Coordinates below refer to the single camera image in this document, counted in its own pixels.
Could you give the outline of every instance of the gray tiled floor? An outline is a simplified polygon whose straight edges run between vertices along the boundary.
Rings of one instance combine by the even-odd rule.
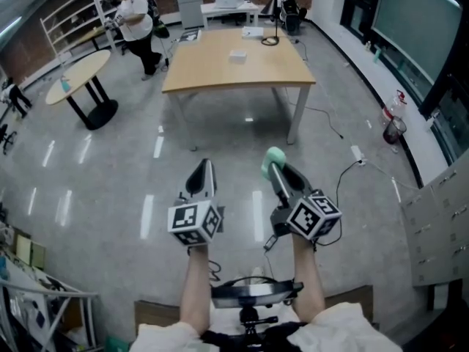
[[[170,29],[171,38],[181,32],[178,26]],[[101,336],[107,332],[133,339],[134,300],[178,303],[187,255],[165,232],[166,211],[178,185],[202,158],[215,164],[219,200],[226,206],[225,232],[210,247],[211,258],[223,268],[222,280],[238,272],[247,274],[256,265],[268,270],[262,245],[271,234],[268,217],[277,201],[259,168],[269,146],[285,150],[289,162],[333,198],[340,173],[354,160],[351,144],[397,179],[416,185],[403,151],[394,154],[383,141],[380,108],[358,75],[344,66],[345,60],[316,29],[305,26],[299,38],[317,78],[307,106],[328,111],[343,140],[329,128],[325,114],[305,110],[298,140],[288,146],[288,115],[294,106],[285,103],[279,108],[269,89],[220,91],[199,94],[184,103],[199,146],[199,151],[189,152],[160,92],[165,73],[142,82],[137,58],[113,55],[98,75],[108,94],[119,101],[119,110],[106,127],[91,132],[80,164],[89,132],[67,103],[44,103],[48,78],[55,80],[58,73],[26,91],[35,106],[24,121],[10,122],[18,130],[18,141],[0,162],[3,201],[10,209],[10,222],[46,245],[48,272],[100,293],[96,325]],[[153,45],[155,50],[160,47],[157,40]],[[304,56],[303,46],[296,46]],[[188,66],[203,71],[203,65]],[[282,98],[292,103],[297,94],[294,89],[288,89],[288,95],[282,90]],[[86,91],[81,90],[75,100],[84,111],[93,106]],[[247,123],[246,117],[254,121]],[[164,133],[158,133],[159,126]],[[158,134],[164,136],[164,143],[160,158],[153,158]],[[37,193],[29,216],[34,188]],[[58,204],[68,190],[70,207],[64,219]],[[263,241],[254,240],[253,191],[263,195]],[[402,197],[411,192],[401,186],[399,191]],[[141,214],[148,194],[154,195],[152,223],[147,239],[142,240]],[[322,283],[327,294],[373,284],[375,320],[382,330],[389,330],[423,306],[423,296],[410,283],[394,186],[390,178],[366,165],[343,177],[339,194],[343,237],[317,252]],[[328,240],[338,234],[337,227]],[[269,256],[277,278],[292,277],[289,238],[282,238]]]

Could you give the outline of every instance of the gray cabinet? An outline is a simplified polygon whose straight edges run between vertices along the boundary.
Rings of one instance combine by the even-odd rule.
[[[401,209],[413,285],[469,277],[469,151]]]

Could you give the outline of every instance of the black cable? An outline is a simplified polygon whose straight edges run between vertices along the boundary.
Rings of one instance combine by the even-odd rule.
[[[344,136],[342,136],[333,126],[332,126],[332,123],[330,122],[330,115],[329,115],[329,112],[323,110],[323,109],[314,109],[312,107],[308,107],[308,106],[305,106],[306,109],[311,109],[312,111],[318,111],[318,112],[322,112],[324,114],[327,114],[328,116],[328,121],[329,121],[329,127],[330,129],[332,129],[332,131],[337,134],[337,136],[339,136],[341,139],[344,139]]]
[[[229,280],[228,282],[223,283],[221,286],[222,287],[232,287],[235,283],[241,282],[241,280],[246,280],[246,279],[263,279],[268,283],[278,283],[275,279],[269,278],[268,276],[244,276],[242,278],[237,278],[233,280]]]
[[[171,47],[169,47],[169,49],[165,51],[165,53],[167,55],[165,61],[167,60],[168,63],[169,63],[169,60],[173,57],[173,53],[171,52],[171,49],[173,48],[175,43],[176,43],[176,40],[172,40]],[[164,73],[166,73],[168,71],[168,69],[169,69],[169,64],[166,64],[166,63],[165,63],[165,65],[163,65],[161,67],[161,71],[164,72]]]
[[[264,256],[265,256],[265,258],[267,258],[267,263],[269,264],[270,275],[272,276],[272,279],[275,279],[275,277],[273,275],[272,265],[270,264],[269,257],[267,256],[267,251],[264,252]]]
[[[308,59],[308,51],[306,50],[306,44],[303,43],[301,40],[299,39],[290,39],[290,42],[293,43],[293,44],[298,44],[298,43],[301,43],[303,45],[303,47],[305,48],[305,57],[303,59],[303,61],[305,62],[309,62],[309,59]]]
[[[216,269],[214,270],[213,268],[210,267],[210,265],[214,265]],[[212,260],[208,260],[208,270],[210,274],[210,281],[211,282],[220,282],[220,277],[217,275],[221,271],[221,266]]]
[[[354,165],[356,165],[357,163],[361,163],[361,161],[355,161],[353,162],[352,164],[350,164],[339,176],[339,181],[337,183],[337,188],[336,188],[336,206],[339,207],[339,186],[340,186],[340,182],[342,180],[342,176],[349,170],[351,169]],[[318,243],[316,242],[317,245],[319,246],[329,246],[329,245],[332,245],[333,243],[336,243],[337,241],[339,241],[342,237],[342,219],[340,218],[339,219],[339,225],[340,225],[340,232],[339,232],[339,236],[336,240],[334,241],[331,241],[330,243]]]

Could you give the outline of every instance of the white shirt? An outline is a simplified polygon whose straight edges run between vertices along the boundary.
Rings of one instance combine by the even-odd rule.
[[[237,325],[233,323],[231,332],[229,332],[229,324],[232,322],[226,319],[218,320],[224,322],[222,327],[215,327],[214,323],[217,321],[214,321],[212,314],[210,314],[211,331],[232,335],[244,334],[244,327],[239,322],[239,309],[217,310],[225,312],[224,318],[235,320],[236,317]],[[291,307],[282,304],[277,306],[276,311],[278,312],[278,323],[271,326],[291,320],[299,321]],[[265,314],[259,312],[259,318],[264,316]],[[326,309],[318,314],[309,325],[301,327],[287,339],[303,352],[402,352],[400,347],[373,329],[363,316],[360,304],[342,303]],[[166,328],[140,325],[139,336],[133,343],[130,352],[197,351],[201,343],[199,335],[187,323],[179,322]],[[219,348],[214,345],[204,346],[203,351],[219,351]]]
[[[147,0],[122,0],[117,8],[115,18],[127,18],[131,15],[143,15],[145,17],[136,25],[124,24],[120,27],[122,36],[126,42],[140,40],[145,38],[153,29],[152,18],[148,15],[148,1]]]
[[[5,90],[3,90],[0,94],[0,101],[1,102],[7,102],[10,101],[10,91],[12,91],[12,88],[15,87],[15,84],[9,85]]]

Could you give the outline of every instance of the hand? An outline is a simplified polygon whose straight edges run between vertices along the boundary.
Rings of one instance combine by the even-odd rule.
[[[118,17],[115,17],[114,22],[117,26],[122,26],[125,23],[125,18],[120,15]]]

